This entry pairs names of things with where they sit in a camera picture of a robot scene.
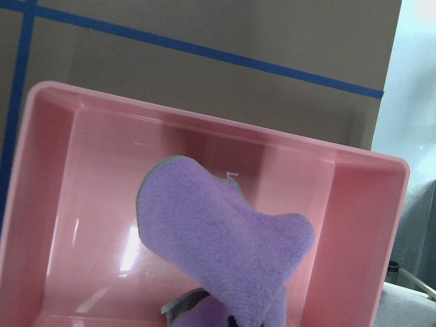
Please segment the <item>purple microfiber cloth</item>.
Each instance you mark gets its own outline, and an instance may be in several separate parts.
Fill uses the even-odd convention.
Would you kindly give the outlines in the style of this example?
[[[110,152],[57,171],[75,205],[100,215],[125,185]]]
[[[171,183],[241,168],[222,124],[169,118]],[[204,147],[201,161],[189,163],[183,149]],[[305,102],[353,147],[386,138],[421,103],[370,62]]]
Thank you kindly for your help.
[[[140,240],[225,305],[238,326],[284,326],[285,283],[315,232],[299,214],[267,215],[230,177],[171,157],[144,178],[136,198]]]

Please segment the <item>pink plastic tray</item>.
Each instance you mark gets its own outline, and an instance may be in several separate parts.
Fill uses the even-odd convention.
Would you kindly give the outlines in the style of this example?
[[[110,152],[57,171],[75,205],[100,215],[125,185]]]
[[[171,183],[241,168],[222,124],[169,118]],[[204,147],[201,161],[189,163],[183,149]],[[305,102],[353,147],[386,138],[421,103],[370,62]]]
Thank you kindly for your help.
[[[312,250],[288,326],[372,326],[409,166],[399,158],[58,82],[27,96],[1,232],[2,326],[164,326],[196,287],[138,238],[147,172],[185,155],[250,205],[300,213]]]

